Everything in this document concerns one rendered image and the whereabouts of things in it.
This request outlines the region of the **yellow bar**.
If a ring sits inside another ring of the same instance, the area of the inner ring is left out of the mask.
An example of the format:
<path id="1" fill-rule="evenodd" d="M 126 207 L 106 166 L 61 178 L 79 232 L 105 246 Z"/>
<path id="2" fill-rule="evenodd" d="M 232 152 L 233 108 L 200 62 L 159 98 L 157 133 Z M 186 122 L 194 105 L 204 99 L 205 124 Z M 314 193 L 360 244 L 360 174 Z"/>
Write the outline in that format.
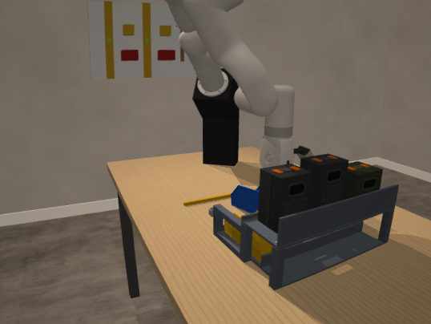
<path id="1" fill-rule="evenodd" d="M 207 197 L 207 198 L 203 198 L 203 199 L 198 199 L 198 200 L 190 200 L 190 201 L 185 201 L 183 203 L 183 205 L 193 205 L 193 204 L 198 204 L 198 203 L 203 203 L 203 202 L 207 202 L 207 201 L 211 201 L 211 200 L 218 200 L 218 199 L 223 199 L 223 198 L 228 198 L 231 197 L 231 193 L 229 194 L 224 194 L 224 195 L 219 195 L 219 196 L 212 196 L 212 197 Z"/>

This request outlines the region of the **yellow open bin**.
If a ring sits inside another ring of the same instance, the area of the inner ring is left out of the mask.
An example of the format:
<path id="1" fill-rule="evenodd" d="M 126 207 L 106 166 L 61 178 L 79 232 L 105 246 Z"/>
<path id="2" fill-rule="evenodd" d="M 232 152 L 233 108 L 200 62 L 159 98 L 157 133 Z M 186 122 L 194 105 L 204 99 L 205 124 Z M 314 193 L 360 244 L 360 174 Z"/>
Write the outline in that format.
<path id="1" fill-rule="evenodd" d="M 240 232 L 224 220 L 224 232 L 234 241 L 240 243 Z M 252 256 L 260 262 L 261 255 L 270 253 L 272 246 L 252 231 Z"/>

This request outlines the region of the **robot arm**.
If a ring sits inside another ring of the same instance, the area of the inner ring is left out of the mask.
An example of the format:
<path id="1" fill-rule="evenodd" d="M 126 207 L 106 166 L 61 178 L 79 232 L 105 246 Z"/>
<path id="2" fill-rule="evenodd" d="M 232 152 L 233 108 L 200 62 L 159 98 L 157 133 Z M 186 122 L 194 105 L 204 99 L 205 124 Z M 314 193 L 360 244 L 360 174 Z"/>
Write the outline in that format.
<path id="1" fill-rule="evenodd" d="M 247 113 L 265 116 L 266 136 L 291 137 L 294 88 L 273 85 L 264 66 L 244 44 L 228 16 L 228 11 L 244 0 L 165 1 L 182 31 L 179 44 L 200 79 L 199 91 L 213 97 L 227 89 L 228 77 L 221 71 L 222 67 L 240 86 L 234 96 L 236 106 Z"/>

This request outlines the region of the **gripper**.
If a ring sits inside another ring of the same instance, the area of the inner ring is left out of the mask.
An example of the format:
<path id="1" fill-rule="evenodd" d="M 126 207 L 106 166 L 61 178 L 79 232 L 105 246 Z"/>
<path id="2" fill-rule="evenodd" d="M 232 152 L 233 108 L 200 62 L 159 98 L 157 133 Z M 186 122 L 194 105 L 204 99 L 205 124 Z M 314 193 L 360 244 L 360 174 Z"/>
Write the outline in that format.
<path id="1" fill-rule="evenodd" d="M 275 138 L 263 135 L 260 147 L 260 168 L 294 164 L 292 136 Z"/>

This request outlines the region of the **blue bin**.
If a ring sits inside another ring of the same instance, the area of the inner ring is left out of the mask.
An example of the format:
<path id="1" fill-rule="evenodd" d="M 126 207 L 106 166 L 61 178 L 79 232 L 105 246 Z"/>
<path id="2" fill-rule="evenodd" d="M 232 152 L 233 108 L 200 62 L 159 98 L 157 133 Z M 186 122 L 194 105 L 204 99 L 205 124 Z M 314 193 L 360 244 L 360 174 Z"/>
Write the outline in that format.
<path id="1" fill-rule="evenodd" d="M 238 185 L 231 194 L 232 205 L 248 213 L 258 211 L 260 186 L 254 190 Z"/>

